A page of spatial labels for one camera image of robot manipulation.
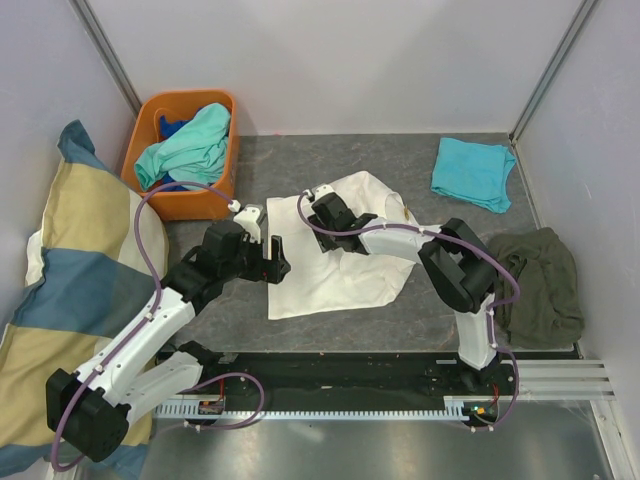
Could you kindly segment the white t shirt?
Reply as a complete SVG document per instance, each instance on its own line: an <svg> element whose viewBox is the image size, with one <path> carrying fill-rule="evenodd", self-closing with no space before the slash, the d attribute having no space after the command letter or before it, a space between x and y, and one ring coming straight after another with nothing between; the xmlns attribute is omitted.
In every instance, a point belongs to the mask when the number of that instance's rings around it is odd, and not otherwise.
<svg viewBox="0 0 640 480"><path fill-rule="evenodd" d="M397 223L415 223L401 196L367 171L331 183L355 214L373 213ZM268 232L282 238L291 265L284 280L268 287L268 318L280 320L337 310L382 307L403 289L414 263L342 249L322 252L314 232L299 217L297 197L266 201Z"/></svg>

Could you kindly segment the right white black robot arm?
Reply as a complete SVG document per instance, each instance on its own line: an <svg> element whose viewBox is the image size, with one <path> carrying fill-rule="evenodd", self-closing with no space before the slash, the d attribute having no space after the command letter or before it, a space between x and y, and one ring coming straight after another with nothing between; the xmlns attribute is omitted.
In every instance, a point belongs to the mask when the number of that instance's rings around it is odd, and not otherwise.
<svg viewBox="0 0 640 480"><path fill-rule="evenodd" d="M312 194L310 203L312 213L303 221L322 251L385 255L424 267L439 299L454 311L460 386L473 394L489 387L499 362L489 312L497 268L469 226L457 218L424 228L370 213L357 216L335 192Z"/></svg>

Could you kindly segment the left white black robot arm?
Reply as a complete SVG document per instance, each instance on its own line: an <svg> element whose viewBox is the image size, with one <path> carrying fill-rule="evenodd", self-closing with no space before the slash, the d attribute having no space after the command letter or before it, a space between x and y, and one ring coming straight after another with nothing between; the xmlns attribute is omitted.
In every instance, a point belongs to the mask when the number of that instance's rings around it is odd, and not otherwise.
<svg viewBox="0 0 640 480"><path fill-rule="evenodd" d="M290 272L283 240L253 241L235 221L207 228L200 245L175 264L134 319L93 358L68 373L57 369L46 381L46 422L54 441L100 462L112 455L129 428L168 397L194 389L208 393L219 369L180 350L165 367L143 368L162 345L222 294L235 279L278 284Z"/></svg>

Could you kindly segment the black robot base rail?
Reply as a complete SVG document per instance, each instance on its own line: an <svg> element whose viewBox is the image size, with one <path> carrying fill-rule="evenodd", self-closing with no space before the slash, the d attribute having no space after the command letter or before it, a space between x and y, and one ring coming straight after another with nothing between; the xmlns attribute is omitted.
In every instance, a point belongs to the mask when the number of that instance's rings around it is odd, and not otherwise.
<svg viewBox="0 0 640 480"><path fill-rule="evenodd" d="M202 381L248 373L265 390L268 408L437 408L445 396L504 399L514 392L512 363L497 365L486 382L462 381L457 356L428 353L196 354Z"/></svg>

